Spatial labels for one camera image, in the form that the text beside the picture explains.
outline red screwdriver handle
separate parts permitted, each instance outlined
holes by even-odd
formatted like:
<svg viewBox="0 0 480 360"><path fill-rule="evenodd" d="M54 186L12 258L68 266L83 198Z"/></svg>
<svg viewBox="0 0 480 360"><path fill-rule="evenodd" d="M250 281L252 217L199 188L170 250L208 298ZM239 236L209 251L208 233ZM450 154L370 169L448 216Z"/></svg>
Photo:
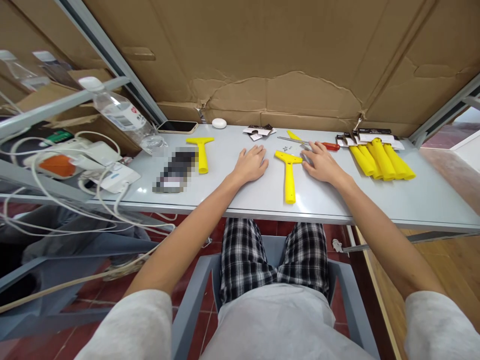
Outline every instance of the red screwdriver handle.
<svg viewBox="0 0 480 360"><path fill-rule="evenodd" d="M322 142L322 144L326 147L327 150L330 150L330 151L340 150L340 145L338 144L332 144L331 142Z"/></svg>

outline bottle cap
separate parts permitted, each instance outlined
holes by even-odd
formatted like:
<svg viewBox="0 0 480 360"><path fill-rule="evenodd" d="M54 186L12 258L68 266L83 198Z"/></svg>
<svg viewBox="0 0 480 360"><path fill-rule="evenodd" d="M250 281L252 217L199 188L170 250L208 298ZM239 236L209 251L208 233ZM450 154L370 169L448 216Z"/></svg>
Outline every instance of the bottle cap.
<svg viewBox="0 0 480 360"><path fill-rule="evenodd" d="M38 60L41 62L51 62L51 61L57 61L55 56L52 55L51 52L49 51L34 51L32 52L33 56L35 56Z"/></svg>
<svg viewBox="0 0 480 360"><path fill-rule="evenodd" d="M17 57L8 50L0 50L0 60L17 60Z"/></svg>
<svg viewBox="0 0 480 360"><path fill-rule="evenodd" d="M78 82L85 90L88 91L93 92L105 89L105 86L102 84L102 82L94 76L82 77L78 80Z"/></svg>

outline white shirt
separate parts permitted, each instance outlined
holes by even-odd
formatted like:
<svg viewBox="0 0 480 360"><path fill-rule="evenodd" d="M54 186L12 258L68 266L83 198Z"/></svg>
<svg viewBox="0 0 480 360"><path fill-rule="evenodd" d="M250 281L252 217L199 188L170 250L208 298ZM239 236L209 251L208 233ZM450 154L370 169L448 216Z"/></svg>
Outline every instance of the white shirt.
<svg viewBox="0 0 480 360"><path fill-rule="evenodd" d="M409 359L478 359L480 335L448 297L431 291L405 302ZM333 326L327 299L304 286L271 284L222 306L203 353L211 359L371 359ZM170 359L172 301L143 290L118 302L77 360Z"/></svg>

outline white sleeve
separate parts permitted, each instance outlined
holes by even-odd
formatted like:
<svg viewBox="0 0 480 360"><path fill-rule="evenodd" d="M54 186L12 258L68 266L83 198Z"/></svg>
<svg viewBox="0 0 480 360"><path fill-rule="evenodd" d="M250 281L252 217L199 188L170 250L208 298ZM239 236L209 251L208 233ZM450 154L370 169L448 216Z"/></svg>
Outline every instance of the white sleeve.
<svg viewBox="0 0 480 360"><path fill-rule="evenodd" d="M160 290L119 301L75 360L170 359L172 300Z"/></svg>
<svg viewBox="0 0 480 360"><path fill-rule="evenodd" d="M418 291L406 298L405 351L415 359L478 359L480 335L448 297Z"/></svg>

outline wrist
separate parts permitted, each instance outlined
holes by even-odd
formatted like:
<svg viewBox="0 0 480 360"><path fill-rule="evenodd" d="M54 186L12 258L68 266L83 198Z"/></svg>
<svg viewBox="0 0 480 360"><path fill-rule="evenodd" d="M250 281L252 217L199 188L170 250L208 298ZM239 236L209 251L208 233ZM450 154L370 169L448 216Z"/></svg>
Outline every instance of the wrist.
<svg viewBox="0 0 480 360"><path fill-rule="evenodd" d="M237 192L243 185L245 185L245 182L239 176L231 172L225 177L225 180L223 180L222 184Z"/></svg>
<svg viewBox="0 0 480 360"><path fill-rule="evenodd" d="M354 178L347 173L345 173L343 176L337 177L334 181L331 182L331 184L340 193L352 190L357 186Z"/></svg>

